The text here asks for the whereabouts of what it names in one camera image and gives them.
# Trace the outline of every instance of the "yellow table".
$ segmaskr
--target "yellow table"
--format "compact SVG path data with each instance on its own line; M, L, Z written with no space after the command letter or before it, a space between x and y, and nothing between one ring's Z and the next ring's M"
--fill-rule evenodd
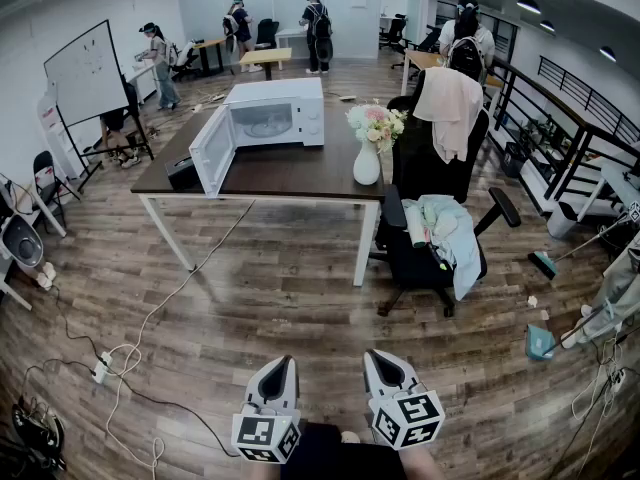
M407 94L407 82L409 81L409 65L413 62L418 69L422 71L428 68L437 68L444 66L445 59L439 53L419 52L416 50L405 50L404 55L404 71L402 72L402 90L400 95ZM485 85L491 87L502 87L502 82L496 77L489 75Z
M270 50L254 50L247 52L240 59L240 64L262 64L267 80L271 78L271 64L291 60L291 48L272 48Z
M224 67L222 66L222 52L220 51L220 45L225 42L225 39L212 39L210 41L205 41L204 43L196 44L193 49L200 50L200 62L202 63L202 76L211 76L217 75L218 73L222 73L224 71ZM215 46L216 51L218 53L218 70L211 71L209 69L209 56L207 55L207 48L209 46Z

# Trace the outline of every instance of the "black backpack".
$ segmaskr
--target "black backpack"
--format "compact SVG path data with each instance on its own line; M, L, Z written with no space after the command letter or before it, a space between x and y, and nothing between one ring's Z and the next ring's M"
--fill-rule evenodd
M311 34L316 39L329 39L331 37L331 20L327 8L323 5L322 12L318 12L315 5L308 5L307 9L313 13L313 23L311 24Z
M475 37L463 37L451 48L447 67L464 73L476 82L483 82L484 57Z

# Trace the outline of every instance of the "white microwave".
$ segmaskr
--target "white microwave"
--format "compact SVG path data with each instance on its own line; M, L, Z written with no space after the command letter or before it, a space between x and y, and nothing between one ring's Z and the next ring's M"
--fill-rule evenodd
M220 192L238 147L324 145L324 98L319 78L236 85L189 147L205 195Z

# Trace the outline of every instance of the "woman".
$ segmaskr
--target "woman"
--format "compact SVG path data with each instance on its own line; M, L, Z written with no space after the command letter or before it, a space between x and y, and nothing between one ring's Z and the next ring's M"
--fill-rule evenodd
M316 25L317 22L328 23L328 25L324 25L325 27L330 27L331 22L329 21L329 12L327 8L322 4L320 0L307 0L309 5L307 5L304 10L304 14L302 15L302 19L300 20L300 25L307 26L307 45L309 46L309 63L311 65L310 68L307 69L308 75L317 75L318 74L318 64L320 70L323 75L326 75L329 72L329 62L323 57L323 61L318 60L318 40L325 44L327 42L327 38L324 36L330 35L329 30L325 31L324 34L321 34L323 37L317 37Z
M235 36L238 40L238 50L240 58L242 59L245 53L253 50L253 45L250 42L251 32L249 31L249 23L253 21L253 18L244 10L244 2L242 0L234 0L227 14L233 17L238 24L238 30L235 33ZM247 71L249 71L249 73L254 73L255 71L262 71L262 68L255 64L243 64L240 71L242 73Z
M143 59L153 59L156 65L156 76L158 83L160 84L160 103L158 110L164 108L175 109L180 103L180 97L176 91L176 86L171 79L171 68L169 67L169 52L167 49L170 47L162 35L162 31L158 25L153 23L147 23L140 29L140 32L144 32L144 35L151 39L151 47L149 53L147 53Z
M484 68L493 64L496 45L493 34L478 22L480 8L476 0L458 0L456 19L447 21L440 33L440 53L449 56L451 48L464 37L473 37L478 43Z

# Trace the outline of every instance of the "vase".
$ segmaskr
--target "vase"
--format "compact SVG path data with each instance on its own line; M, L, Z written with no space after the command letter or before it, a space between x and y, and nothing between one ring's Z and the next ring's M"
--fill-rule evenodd
M360 185L373 185L380 176L380 161L376 145L369 141L362 141L362 148L353 164L353 177Z

